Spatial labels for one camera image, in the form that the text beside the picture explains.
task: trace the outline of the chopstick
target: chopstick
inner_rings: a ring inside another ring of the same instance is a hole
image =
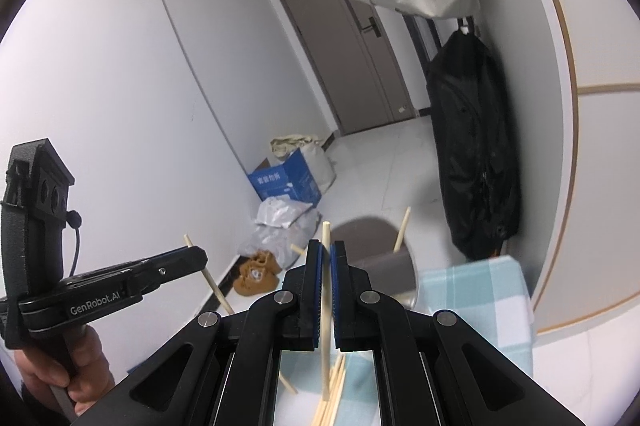
[[[340,354],[338,358],[335,360],[334,367],[332,367],[330,371],[331,373],[330,387],[332,389],[332,395],[333,395],[333,391],[337,388],[339,379],[344,371],[344,361],[345,361],[344,354]],[[314,418],[311,421],[311,426],[321,426],[325,418],[326,411],[329,407],[329,404],[330,404],[330,400],[325,401],[322,398],[320,399],[320,401],[318,402],[318,407],[316,408],[316,413],[314,415]]]
[[[302,247],[298,247],[295,243],[291,244],[291,250],[300,256],[304,256],[306,254],[306,251],[302,249]]]
[[[335,417],[338,415],[338,406],[340,406],[340,399],[342,398],[342,389],[344,388],[344,379],[347,376],[347,372],[342,365],[342,373],[340,374],[340,380],[337,387],[332,392],[331,401],[329,406],[325,409],[324,420],[321,422],[321,426],[334,426]]]
[[[411,214],[411,207],[408,207],[404,212],[404,218],[402,219],[402,225],[400,225],[400,231],[398,231],[398,237],[396,238],[396,244],[394,245],[394,252],[398,252],[404,242],[404,233],[406,226],[409,224],[409,215]]]
[[[322,400],[328,401],[329,370],[331,348],[331,271],[329,266],[329,248],[331,247],[331,224],[322,223],[322,290],[320,307],[320,373],[322,376]]]
[[[193,242],[191,241],[191,238],[189,238],[188,234],[184,235],[184,242],[186,244],[187,247],[193,247]],[[225,295],[222,294],[222,291],[220,290],[220,287],[218,287],[218,284],[216,283],[216,281],[213,279],[213,276],[211,275],[211,273],[209,272],[209,269],[207,269],[206,267],[204,269],[202,269],[202,275],[204,276],[204,279],[206,279],[207,283],[209,284],[209,287],[211,287],[211,290],[213,291],[213,294],[216,295],[216,298],[218,299],[218,301],[220,302],[220,305],[223,306],[224,310],[229,314],[235,314],[236,312],[233,310],[233,307],[229,304],[229,302],[226,300]],[[287,380],[286,377],[284,377],[282,375],[282,372],[278,373],[278,379],[280,379],[280,382],[284,385],[284,387],[291,393],[296,394],[298,393],[298,390],[296,390],[296,387],[293,386],[289,380]]]

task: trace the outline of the cardboard box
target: cardboard box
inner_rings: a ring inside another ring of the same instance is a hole
[[[282,164],[270,168],[258,167],[247,177],[261,200],[289,195],[292,200],[316,206],[322,197],[300,149]]]

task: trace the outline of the human hand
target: human hand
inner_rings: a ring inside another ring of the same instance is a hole
[[[63,366],[36,347],[15,351],[15,363],[31,395],[47,408],[60,411],[49,385],[66,388],[76,402],[76,414],[81,415],[114,387],[114,381],[98,333],[92,327],[87,326],[82,338],[74,344],[71,358],[78,373],[69,380]]]

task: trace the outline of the doorway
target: doorway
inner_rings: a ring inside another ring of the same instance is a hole
[[[414,117],[378,15],[352,0],[281,0],[343,135]]]

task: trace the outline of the checkered towel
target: checkered towel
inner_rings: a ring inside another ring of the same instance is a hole
[[[448,309],[532,377],[533,312],[520,264],[511,256],[418,274],[416,312]]]
[[[449,309],[459,314],[526,374],[532,374],[533,322],[529,294],[520,265],[513,258],[468,263],[418,275],[415,311],[433,314]],[[337,350],[332,352],[332,363]],[[346,354],[346,378],[335,426],[380,424],[378,390],[370,352]],[[283,352],[280,370],[298,389],[278,389],[274,424],[311,424],[321,393],[320,355]]]

